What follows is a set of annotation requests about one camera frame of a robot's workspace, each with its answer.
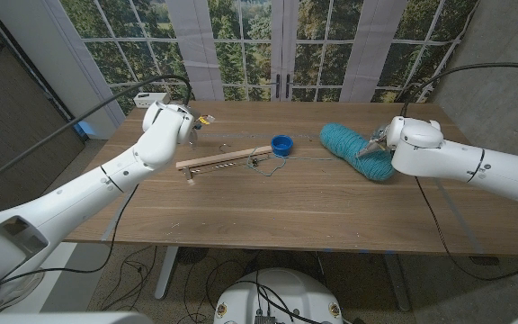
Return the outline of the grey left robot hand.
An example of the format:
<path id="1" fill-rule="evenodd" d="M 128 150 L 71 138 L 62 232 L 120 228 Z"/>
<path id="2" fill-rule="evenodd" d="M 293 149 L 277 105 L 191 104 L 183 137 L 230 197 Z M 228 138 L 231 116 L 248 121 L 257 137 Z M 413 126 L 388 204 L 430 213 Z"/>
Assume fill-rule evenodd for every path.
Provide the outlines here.
<path id="1" fill-rule="evenodd" d="M 200 114 L 188 105 L 182 104 L 178 112 L 183 115 L 183 122 L 178 132 L 179 144 L 189 144 L 194 147 L 198 140 L 197 131 L 216 121 L 213 115 Z"/>

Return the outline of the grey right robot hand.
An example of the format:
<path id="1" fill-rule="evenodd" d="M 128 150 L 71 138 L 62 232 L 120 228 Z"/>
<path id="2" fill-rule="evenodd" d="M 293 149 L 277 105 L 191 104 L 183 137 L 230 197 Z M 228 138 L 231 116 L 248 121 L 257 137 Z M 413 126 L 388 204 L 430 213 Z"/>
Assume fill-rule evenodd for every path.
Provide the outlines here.
<path id="1" fill-rule="evenodd" d="M 390 146 L 387 142 L 390 126 L 387 124 L 380 125 L 372 134 L 364 148 L 359 150 L 355 156 L 361 158 L 377 151 L 389 151 L 393 152 L 396 150 L 395 146 Z"/>

